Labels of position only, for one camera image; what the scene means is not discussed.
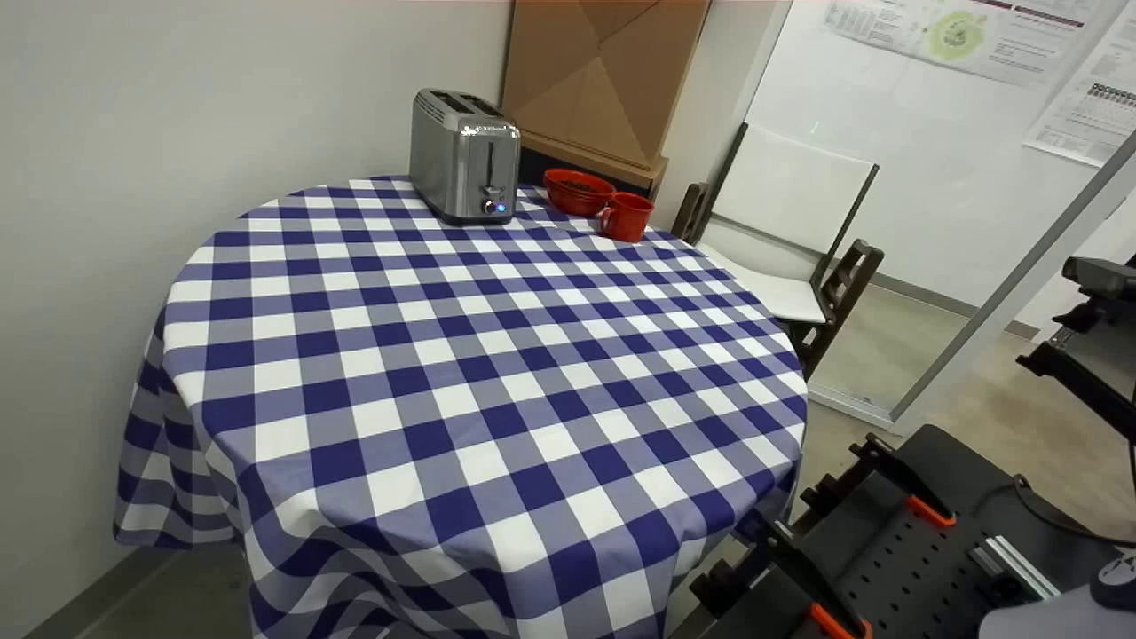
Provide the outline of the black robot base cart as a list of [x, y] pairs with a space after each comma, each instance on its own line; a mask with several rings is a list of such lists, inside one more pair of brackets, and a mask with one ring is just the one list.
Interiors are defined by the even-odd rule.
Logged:
[[692, 582], [705, 639], [985, 639], [1030, 616], [1026, 639], [1063, 603], [1088, 639], [1134, 639], [1129, 611], [1096, 606], [1089, 582], [1122, 546], [1044, 501], [937, 426], [909, 443], [851, 443], [791, 524], [749, 524], [737, 563]]

